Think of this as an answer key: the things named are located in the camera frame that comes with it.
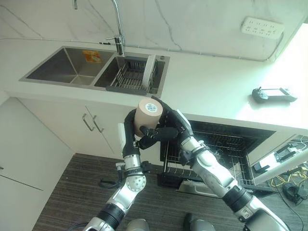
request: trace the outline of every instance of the dish drying rack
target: dish drying rack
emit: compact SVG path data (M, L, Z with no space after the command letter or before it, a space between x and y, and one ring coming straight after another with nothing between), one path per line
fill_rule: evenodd
M253 173L247 157L245 138L208 132L194 132L197 140L204 140L218 162L226 167L240 185L254 185ZM202 182L202 179L188 166L178 161L179 149L171 141L161 143L163 173L158 176L161 186L179 188L183 180Z
M121 67L111 83L108 86L109 90L131 93L138 95L146 95L150 93L153 86L154 77L157 74L157 61L152 67L150 72L148 86L145 89L142 85L143 78L145 77L146 61L125 60L125 64Z

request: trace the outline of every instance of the chrome faucet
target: chrome faucet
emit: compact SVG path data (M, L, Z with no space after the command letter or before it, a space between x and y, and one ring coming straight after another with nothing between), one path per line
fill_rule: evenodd
M119 29L119 35L116 35L112 38L107 38L106 40L115 40L115 46L116 46L116 51L119 55L124 56L124 36L123 36L123 30L122 30L122 24L121 24L121 19L120 19L120 13L119 13L119 7L117 5L116 0L111 0L114 8L115 8L115 13L116 13L116 22L117 22L117 27ZM73 0L73 8L75 10L78 9L77 7L77 0Z

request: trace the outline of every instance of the sticker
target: sticker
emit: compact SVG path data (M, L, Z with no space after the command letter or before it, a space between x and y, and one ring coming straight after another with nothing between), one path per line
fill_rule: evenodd
M98 51L82 51L88 63L101 63L101 56Z
M148 112L157 112L157 107L155 104L152 103L147 103L145 105L146 110L148 110Z

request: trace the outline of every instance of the marble backsplash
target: marble backsplash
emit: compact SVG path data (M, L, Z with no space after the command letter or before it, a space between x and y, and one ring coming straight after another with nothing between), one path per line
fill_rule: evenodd
M308 14L307 0L117 1L127 46L258 60L275 59ZM118 34L111 0L77 2L74 10L72 0L0 0L0 38L104 42ZM243 34L247 16L283 23L283 36Z

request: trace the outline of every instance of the beige tape roll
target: beige tape roll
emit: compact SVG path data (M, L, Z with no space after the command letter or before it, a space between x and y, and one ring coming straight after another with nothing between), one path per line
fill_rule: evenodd
M135 134L139 137L143 136L139 130L141 126L155 128L162 113L163 107L158 101L151 98L141 100L135 114Z

